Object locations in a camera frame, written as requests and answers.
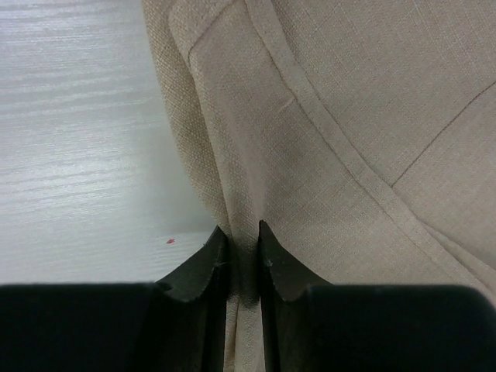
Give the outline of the beige cloth napkin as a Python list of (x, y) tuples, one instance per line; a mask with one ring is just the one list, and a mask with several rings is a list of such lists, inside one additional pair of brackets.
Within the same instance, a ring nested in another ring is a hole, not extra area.
[(256, 245), (337, 283), (495, 296), (493, 1), (145, 1), (175, 142), (232, 244), (225, 368), (262, 371)]

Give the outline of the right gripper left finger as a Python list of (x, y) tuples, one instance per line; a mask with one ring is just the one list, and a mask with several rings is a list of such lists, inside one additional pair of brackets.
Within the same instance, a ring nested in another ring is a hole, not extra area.
[(1, 288), (3, 371), (221, 371), (228, 240), (145, 283)]

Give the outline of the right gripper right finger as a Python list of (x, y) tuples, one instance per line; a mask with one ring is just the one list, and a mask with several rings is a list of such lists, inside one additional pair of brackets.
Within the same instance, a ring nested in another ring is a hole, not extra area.
[(259, 225), (268, 371), (493, 371), (495, 309), (459, 285), (334, 285)]

